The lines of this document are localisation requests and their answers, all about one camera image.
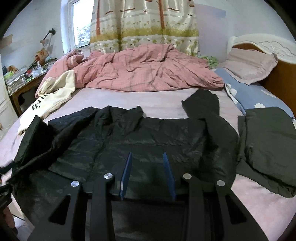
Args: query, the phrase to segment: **curtain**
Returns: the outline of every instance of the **curtain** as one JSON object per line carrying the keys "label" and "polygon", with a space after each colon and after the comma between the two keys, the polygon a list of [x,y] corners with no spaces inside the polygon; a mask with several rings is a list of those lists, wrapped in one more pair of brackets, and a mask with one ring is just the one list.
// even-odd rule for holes
{"label": "curtain", "polygon": [[197,55],[193,0],[94,0],[90,50],[112,53],[155,43]]}

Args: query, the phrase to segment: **white hoodie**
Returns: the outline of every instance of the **white hoodie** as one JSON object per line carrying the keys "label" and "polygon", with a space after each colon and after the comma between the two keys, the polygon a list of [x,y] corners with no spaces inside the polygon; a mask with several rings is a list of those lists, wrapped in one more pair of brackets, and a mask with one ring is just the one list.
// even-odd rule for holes
{"label": "white hoodie", "polygon": [[50,112],[56,110],[62,103],[72,98],[75,91],[75,74],[73,70],[66,71],[57,80],[48,78],[38,91],[40,96],[20,117],[18,134],[24,133],[34,117],[46,118]]}

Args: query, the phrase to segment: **white carved headboard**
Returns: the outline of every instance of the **white carved headboard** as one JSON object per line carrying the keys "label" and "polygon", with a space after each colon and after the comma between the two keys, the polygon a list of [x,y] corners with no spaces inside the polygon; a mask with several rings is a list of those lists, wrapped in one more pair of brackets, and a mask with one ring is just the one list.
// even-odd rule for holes
{"label": "white carved headboard", "polygon": [[275,53],[278,59],[284,62],[296,64],[296,44],[272,34],[246,34],[231,37],[228,41],[227,53],[234,45],[245,43],[253,44],[265,53]]}

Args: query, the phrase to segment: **window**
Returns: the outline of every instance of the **window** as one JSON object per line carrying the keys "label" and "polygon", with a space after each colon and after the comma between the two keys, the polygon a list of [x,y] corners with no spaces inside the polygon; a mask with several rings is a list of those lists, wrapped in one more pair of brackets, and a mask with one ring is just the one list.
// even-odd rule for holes
{"label": "window", "polygon": [[71,48],[89,44],[94,0],[70,0]]}

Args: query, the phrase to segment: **white cabinet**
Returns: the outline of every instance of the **white cabinet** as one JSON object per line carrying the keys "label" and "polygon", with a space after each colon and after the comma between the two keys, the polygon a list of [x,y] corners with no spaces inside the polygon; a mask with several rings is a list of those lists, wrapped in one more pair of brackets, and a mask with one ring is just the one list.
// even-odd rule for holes
{"label": "white cabinet", "polygon": [[17,115],[10,102],[4,82],[0,55],[0,141],[16,120]]}

